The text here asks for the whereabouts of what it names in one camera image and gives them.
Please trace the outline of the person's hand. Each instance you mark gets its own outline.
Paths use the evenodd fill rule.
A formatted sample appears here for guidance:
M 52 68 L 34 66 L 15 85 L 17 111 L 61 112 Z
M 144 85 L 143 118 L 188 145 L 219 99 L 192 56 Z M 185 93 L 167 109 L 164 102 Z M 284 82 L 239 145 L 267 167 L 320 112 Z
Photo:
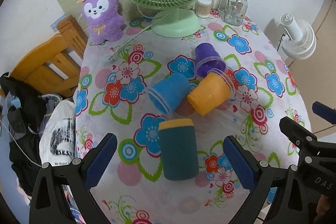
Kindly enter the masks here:
M 328 197 L 322 194 L 317 204 L 317 216 L 315 217 L 313 223 L 330 223 L 332 221 L 330 214 L 328 213 L 330 207 L 331 204 Z

